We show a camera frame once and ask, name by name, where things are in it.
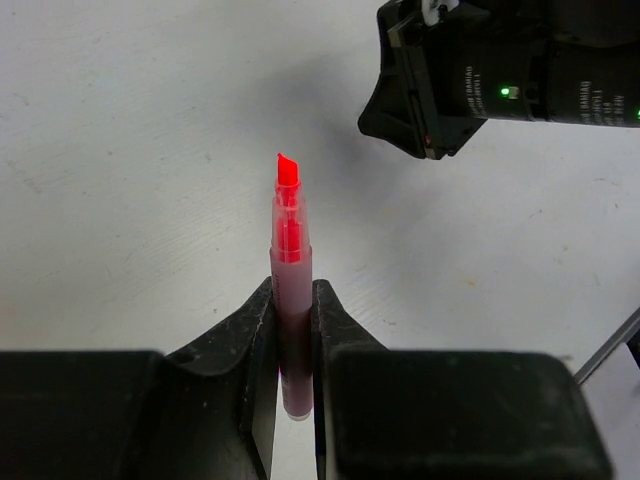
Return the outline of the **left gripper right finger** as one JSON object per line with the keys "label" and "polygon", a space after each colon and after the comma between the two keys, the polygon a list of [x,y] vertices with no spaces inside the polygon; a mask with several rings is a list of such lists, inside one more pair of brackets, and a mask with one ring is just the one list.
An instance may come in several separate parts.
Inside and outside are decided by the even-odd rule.
{"label": "left gripper right finger", "polygon": [[321,479],[611,479],[587,402],[535,352],[392,350],[313,285]]}

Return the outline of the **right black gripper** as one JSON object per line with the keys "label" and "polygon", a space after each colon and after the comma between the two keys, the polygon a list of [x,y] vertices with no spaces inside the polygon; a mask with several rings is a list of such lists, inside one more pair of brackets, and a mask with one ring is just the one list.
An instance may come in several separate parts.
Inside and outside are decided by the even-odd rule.
{"label": "right black gripper", "polygon": [[639,124],[635,1],[386,2],[376,21],[357,126],[414,158],[456,153],[490,119]]}

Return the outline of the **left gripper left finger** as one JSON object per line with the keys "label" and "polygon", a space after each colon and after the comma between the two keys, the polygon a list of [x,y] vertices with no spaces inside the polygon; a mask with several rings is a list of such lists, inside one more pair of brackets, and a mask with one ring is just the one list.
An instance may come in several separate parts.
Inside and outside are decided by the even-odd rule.
{"label": "left gripper left finger", "polygon": [[278,389],[264,281],[171,354],[5,351],[5,479],[267,479]]}

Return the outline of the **purple marker red tip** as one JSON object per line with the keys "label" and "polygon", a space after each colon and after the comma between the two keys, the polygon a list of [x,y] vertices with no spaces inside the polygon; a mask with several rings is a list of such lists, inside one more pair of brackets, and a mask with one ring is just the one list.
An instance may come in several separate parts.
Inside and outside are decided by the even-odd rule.
{"label": "purple marker red tip", "polygon": [[313,407],[312,247],[299,166],[283,154],[277,157],[270,261],[283,405],[301,421]]}

